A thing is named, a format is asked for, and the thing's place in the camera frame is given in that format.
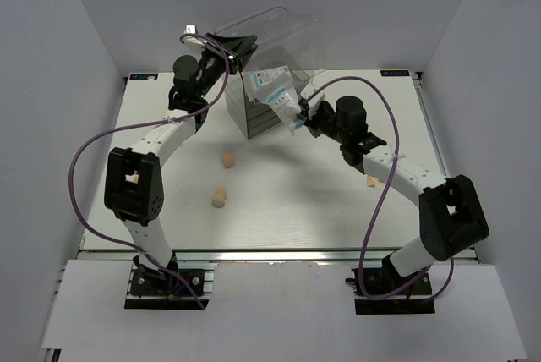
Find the cotton pad packet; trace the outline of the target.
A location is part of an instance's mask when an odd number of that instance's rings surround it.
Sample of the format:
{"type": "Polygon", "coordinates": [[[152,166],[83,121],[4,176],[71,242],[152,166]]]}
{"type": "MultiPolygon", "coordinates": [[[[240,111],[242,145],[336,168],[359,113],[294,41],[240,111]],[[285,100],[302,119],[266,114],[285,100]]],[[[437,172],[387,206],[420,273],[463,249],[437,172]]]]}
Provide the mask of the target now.
{"type": "Polygon", "coordinates": [[[265,90],[260,102],[270,107],[291,135],[295,135],[297,130],[303,127],[303,121],[298,117],[301,107],[293,87],[283,85],[274,90],[265,90]]]}
{"type": "Polygon", "coordinates": [[[245,75],[245,79],[248,81],[248,90],[246,91],[248,99],[250,101],[255,101],[257,90],[260,87],[269,85],[282,74],[286,74],[290,79],[292,79],[291,70],[287,65],[278,66],[272,69],[260,69],[248,72],[245,75]]]}

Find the clear acrylic drawer organizer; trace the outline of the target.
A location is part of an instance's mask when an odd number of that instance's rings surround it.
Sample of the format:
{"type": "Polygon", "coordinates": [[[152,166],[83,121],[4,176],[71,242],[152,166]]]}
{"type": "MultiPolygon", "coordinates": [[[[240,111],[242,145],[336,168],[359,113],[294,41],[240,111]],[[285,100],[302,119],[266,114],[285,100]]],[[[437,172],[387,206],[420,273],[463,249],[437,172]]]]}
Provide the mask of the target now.
{"type": "Polygon", "coordinates": [[[260,101],[262,91],[284,84],[301,95],[325,70],[319,23],[309,14],[268,8],[224,25],[215,34],[256,37],[257,49],[240,74],[229,78],[225,91],[227,112],[246,140],[280,123],[271,107],[260,101]]]}

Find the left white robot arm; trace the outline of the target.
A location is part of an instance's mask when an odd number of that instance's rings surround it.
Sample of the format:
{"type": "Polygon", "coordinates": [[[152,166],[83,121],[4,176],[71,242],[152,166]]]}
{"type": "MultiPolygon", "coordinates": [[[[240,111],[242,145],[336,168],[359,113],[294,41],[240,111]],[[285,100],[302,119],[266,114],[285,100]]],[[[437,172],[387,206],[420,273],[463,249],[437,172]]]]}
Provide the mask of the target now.
{"type": "Polygon", "coordinates": [[[179,276],[159,220],[164,205],[161,167],[200,130],[209,106],[206,94],[224,74],[235,75],[246,66],[256,42],[255,35],[207,35],[200,58],[182,55],[172,66],[166,122],[129,148],[116,147],[109,153],[105,206],[128,229],[138,247],[134,263],[150,275],[159,293],[173,291],[179,276]]]}

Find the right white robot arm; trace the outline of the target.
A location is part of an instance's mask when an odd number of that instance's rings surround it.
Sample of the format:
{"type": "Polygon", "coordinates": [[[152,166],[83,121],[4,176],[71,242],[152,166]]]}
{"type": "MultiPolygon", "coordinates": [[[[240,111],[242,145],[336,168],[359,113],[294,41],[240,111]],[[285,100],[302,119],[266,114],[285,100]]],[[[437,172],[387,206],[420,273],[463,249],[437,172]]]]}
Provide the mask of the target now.
{"type": "Polygon", "coordinates": [[[389,184],[418,208],[418,236],[383,262],[381,281],[388,291],[403,292],[414,273],[447,261],[489,236],[473,181],[464,175],[448,178],[432,173],[398,156],[369,131],[359,98],[341,97],[334,106],[323,101],[314,112],[306,100],[300,107],[299,117],[313,136],[337,142],[350,167],[389,184]]]}

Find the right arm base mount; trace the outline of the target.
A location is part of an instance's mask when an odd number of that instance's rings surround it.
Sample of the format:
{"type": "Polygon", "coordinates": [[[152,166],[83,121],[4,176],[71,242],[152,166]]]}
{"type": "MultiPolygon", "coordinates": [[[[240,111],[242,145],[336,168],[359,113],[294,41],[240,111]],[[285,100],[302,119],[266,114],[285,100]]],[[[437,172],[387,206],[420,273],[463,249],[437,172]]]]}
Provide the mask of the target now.
{"type": "Polygon", "coordinates": [[[435,313],[432,286],[429,274],[425,272],[411,286],[400,293],[382,300],[368,299],[362,292],[359,282],[363,278],[365,290],[372,296],[383,296],[410,282],[417,273],[400,277],[391,270],[388,262],[384,266],[352,269],[352,275],[345,279],[345,284],[354,293],[355,313],[357,315],[432,315],[435,313]]]}

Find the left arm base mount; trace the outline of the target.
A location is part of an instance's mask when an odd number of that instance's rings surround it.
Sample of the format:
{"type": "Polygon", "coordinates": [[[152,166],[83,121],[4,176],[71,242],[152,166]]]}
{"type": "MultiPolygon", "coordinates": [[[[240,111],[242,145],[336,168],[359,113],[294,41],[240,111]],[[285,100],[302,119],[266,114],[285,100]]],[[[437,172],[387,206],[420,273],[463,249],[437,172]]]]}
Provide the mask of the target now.
{"type": "Polygon", "coordinates": [[[214,271],[209,268],[178,268],[171,259],[167,267],[181,279],[146,267],[135,256],[128,279],[125,310],[204,310],[209,303],[214,271]]]}

